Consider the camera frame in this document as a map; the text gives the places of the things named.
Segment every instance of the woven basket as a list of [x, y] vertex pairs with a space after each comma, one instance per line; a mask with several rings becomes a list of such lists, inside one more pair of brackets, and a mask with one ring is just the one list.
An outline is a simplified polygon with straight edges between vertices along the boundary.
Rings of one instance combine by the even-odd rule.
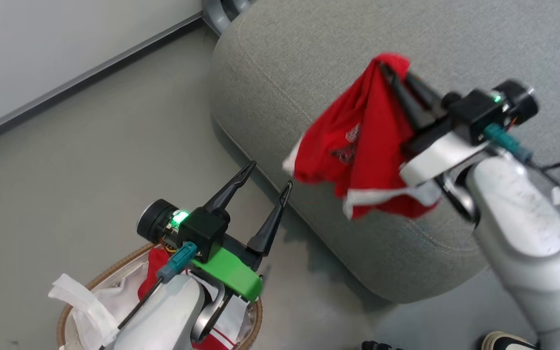
[[[111, 268], [98, 275], [98, 277], [86, 285], [86, 288], [95, 292], [96, 290], [112, 286], [113, 282], [111, 281], [120, 281], [122, 277], [130, 272], [131, 268], [136, 265], [132, 264], [133, 262], [147, 261], [148, 252], [150, 252], [153, 247], [155, 247], [154, 244], [146, 244], [142, 248], [129, 254], [121, 261], [113, 264]], [[60, 320], [57, 323], [58, 348], [67, 343], [80, 343], [75, 321], [70, 314], [72, 309], [72, 306], [67, 304], [64, 310], [62, 310]], [[250, 323], [253, 324], [253, 326], [244, 337], [243, 341], [235, 345], [234, 349], [236, 350], [246, 350], [250, 348], [250, 346], [254, 343], [256, 336], [258, 336], [258, 332], [260, 331], [261, 324], [263, 322], [263, 305], [260, 298], [256, 301], [256, 303], [251, 303], [247, 306], [246, 317], [249, 317]]]

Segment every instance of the green led light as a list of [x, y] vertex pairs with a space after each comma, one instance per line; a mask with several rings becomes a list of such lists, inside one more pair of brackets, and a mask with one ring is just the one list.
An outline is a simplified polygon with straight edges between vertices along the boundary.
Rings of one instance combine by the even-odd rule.
[[185, 217], [188, 217], [188, 216], [189, 216], [188, 212], [180, 211], [180, 212], [176, 213], [176, 215], [174, 215], [174, 217], [172, 218], [172, 221], [170, 223], [172, 224], [172, 226], [177, 228], [180, 225], [180, 223], [185, 220]]

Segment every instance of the gray ottoman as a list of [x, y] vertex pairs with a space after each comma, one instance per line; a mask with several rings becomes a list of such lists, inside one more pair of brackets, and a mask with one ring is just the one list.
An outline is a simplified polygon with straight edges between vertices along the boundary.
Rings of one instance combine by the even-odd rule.
[[[506, 78], [534, 86], [542, 110], [516, 133], [538, 162], [560, 160], [560, 2], [551, 0], [258, 0], [220, 38], [212, 113], [276, 187], [300, 135], [378, 53], [411, 58], [439, 91]], [[447, 202], [411, 221], [342, 215], [333, 187], [297, 186], [293, 207], [371, 291], [409, 303], [485, 266]]]

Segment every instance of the upholstery seam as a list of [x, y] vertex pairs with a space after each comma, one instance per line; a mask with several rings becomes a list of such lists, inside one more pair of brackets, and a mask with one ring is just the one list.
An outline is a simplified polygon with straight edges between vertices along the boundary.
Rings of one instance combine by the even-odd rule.
[[266, 74], [263, 73], [263, 70], [258, 67], [258, 65], [256, 64], [256, 62], [254, 62], [254, 60], [249, 56], [249, 54], [247, 54], [247, 51], [245, 51], [245, 49], [243, 49], [243, 46], [241, 44], [241, 40], [240, 40], [240, 32], [241, 32], [241, 27], [243, 25], [243, 18], [242, 21], [239, 23], [239, 26], [236, 29], [236, 42], [237, 45], [239, 46], [239, 49], [241, 50], [241, 52], [243, 53], [243, 55], [245, 56], [246, 60], [251, 64], [251, 66], [255, 67], [256, 69], [256, 73], [261, 76], [262, 78], [264, 78], [264, 80], [266, 80], [266, 82], [268, 82], [270, 84], [270, 86], [273, 88], [274, 91], [276, 91], [276, 93], [278, 93], [280, 95], [280, 97], [284, 98], [284, 100], [289, 102], [289, 106], [291, 106], [291, 109], [293, 109], [293, 111], [297, 112], [298, 114], [300, 114], [300, 117], [302, 117], [302, 120], [304, 122], [306, 122], [308, 125], [313, 123], [313, 120], [309, 120], [307, 113], [305, 113], [305, 111], [300, 108], [295, 101], [293, 101], [292, 98], [290, 98], [282, 89], [280, 89], [280, 87], [278, 87], [276, 85], [276, 83], [273, 82], [273, 80], [271, 80], [270, 77], [268, 77]]

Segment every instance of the logo on red garment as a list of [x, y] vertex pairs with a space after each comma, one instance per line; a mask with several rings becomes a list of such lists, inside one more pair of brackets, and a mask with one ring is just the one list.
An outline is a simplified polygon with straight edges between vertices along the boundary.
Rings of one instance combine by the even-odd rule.
[[349, 144], [344, 148], [335, 149], [331, 152], [334, 157], [344, 164], [353, 162], [356, 155], [356, 148], [358, 146], [358, 138], [360, 137], [360, 124], [354, 126], [350, 131], [345, 134], [345, 139]]

